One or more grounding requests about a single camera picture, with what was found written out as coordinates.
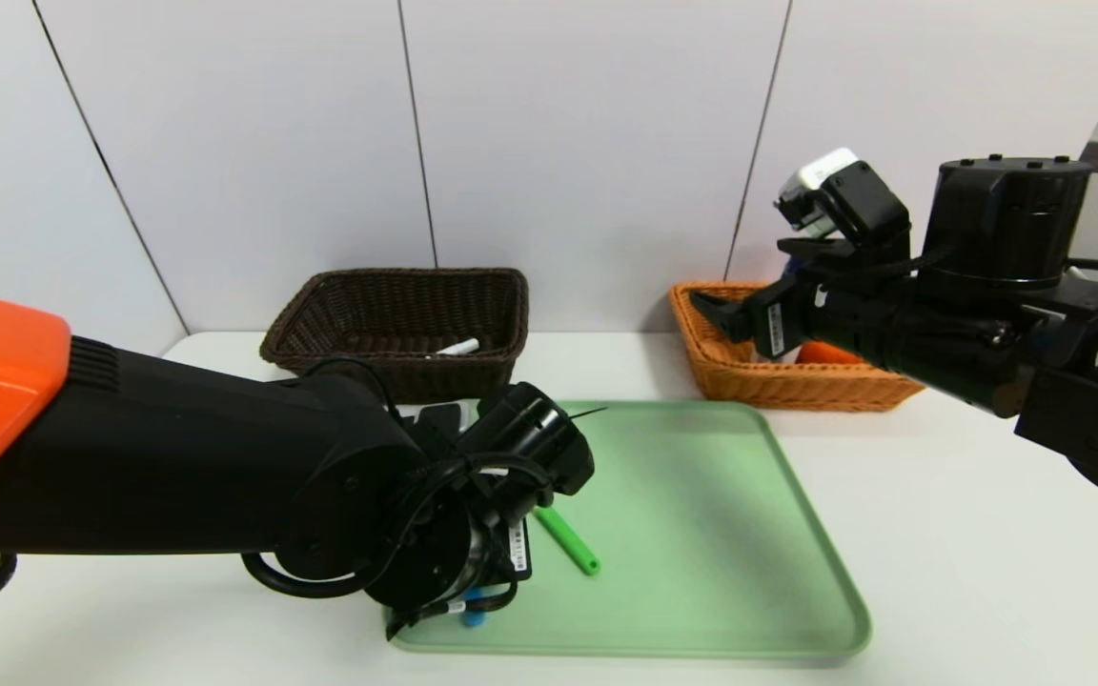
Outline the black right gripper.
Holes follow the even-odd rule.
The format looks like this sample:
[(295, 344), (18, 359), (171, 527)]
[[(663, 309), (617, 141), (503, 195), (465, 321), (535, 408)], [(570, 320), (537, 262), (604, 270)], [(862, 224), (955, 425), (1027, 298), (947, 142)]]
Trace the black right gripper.
[(728, 340), (754, 340), (770, 359), (819, 340), (873, 368), (925, 378), (904, 360), (910, 304), (901, 275), (788, 275), (744, 299), (692, 292), (690, 305)]

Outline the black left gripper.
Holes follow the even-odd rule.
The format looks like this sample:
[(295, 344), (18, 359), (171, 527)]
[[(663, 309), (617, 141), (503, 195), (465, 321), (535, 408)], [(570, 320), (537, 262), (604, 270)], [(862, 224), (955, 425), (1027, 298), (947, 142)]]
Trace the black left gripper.
[(489, 530), (491, 546), (488, 548), (485, 585), (500, 586), (515, 580), (526, 582), (533, 577), (533, 553), (530, 529), (527, 518), (514, 526), (498, 524)]

